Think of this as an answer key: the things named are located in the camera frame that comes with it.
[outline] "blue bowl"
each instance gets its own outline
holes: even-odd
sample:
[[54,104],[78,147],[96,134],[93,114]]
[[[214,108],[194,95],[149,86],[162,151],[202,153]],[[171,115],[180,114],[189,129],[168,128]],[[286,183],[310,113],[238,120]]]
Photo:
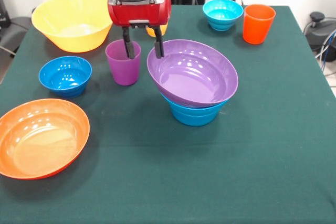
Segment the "blue bowl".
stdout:
[[168,102],[175,119],[189,126],[202,126],[210,123],[216,118],[222,106],[228,101],[226,100],[220,104],[206,108],[190,108],[178,105],[163,94],[161,95]]
[[83,93],[92,75],[91,64],[77,56],[64,56],[46,63],[38,75],[40,83],[60,97]]
[[244,9],[232,0],[211,0],[204,4],[203,12],[213,29],[226,31],[235,24]]

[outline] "blue cable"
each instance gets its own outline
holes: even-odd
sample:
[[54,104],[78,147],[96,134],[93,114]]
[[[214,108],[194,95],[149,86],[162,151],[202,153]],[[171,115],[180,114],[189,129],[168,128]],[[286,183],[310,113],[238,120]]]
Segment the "blue cable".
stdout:
[[334,32],[331,36],[330,36],[330,38],[329,38],[329,41],[328,41],[328,48],[327,48],[327,50],[326,50],[326,53],[324,54],[324,59],[323,59],[323,64],[322,64],[322,71],[324,71],[324,69],[325,69],[325,67],[326,67],[326,58],[327,58],[327,55],[328,55],[328,51],[329,51],[329,47],[330,47],[330,45],[331,45],[331,42],[332,42],[332,40],[333,40],[333,38],[334,38],[334,35],[336,34],[336,32]]

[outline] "purple bowl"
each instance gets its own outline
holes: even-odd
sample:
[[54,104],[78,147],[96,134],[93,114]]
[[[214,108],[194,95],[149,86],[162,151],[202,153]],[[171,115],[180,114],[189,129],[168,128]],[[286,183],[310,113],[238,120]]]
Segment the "purple bowl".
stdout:
[[187,107],[214,106],[230,99],[238,88],[238,74],[220,52],[205,44],[185,39],[163,43],[164,57],[152,49],[148,71],[169,100]]

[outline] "orange bowl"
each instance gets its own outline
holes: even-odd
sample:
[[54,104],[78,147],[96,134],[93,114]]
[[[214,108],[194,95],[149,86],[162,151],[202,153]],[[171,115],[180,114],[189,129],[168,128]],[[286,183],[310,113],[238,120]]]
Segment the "orange bowl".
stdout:
[[46,178],[68,167],[90,133],[85,112],[61,99],[24,103],[0,118],[0,174]]

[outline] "cup rim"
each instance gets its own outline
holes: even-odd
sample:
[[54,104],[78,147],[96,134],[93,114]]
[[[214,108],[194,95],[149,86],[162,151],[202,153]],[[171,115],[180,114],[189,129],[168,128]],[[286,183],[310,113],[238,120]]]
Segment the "cup rim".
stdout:
[[[273,15],[270,18],[256,18],[256,17],[253,17],[250,14],[248,14],[248,8],[251,7],[251,6],[266,7],[266,8],[270,9],[273,12]],[[270,7],[269,5],[264,5],[264,4],[251,4],[251,5],[248,5],[248,6],[245,7],[244,13],[245,13],[245,15],[249,16],[252,19],[262,20],[262,21],[272,20],[277,15],[276,11],[272,7]]]
[[117,61],[117,62],[129,62],[131,60],[135,60],[136,58],[138,58],[141,54],[141,47],[139,45],[139,43],[137,43],[136,41],[132,40],[132,43],[133,45],[137,46],[139,48],[139,53],[135,55],[134,59],[126,59],[126,60],[118,60],[118,59],[114,59],[113,57],[109,56],[108,53],[107,53],[107,49],[108,47],[110,46],[113,46],[113,43],[117,43],[117,42],[123,42],[123,39],[117,39],[115,41],[112,41],[110,42],[106,47],[105,47],[105,55],[107,58],[111,59],[111,60],[114,60],[114,61]]

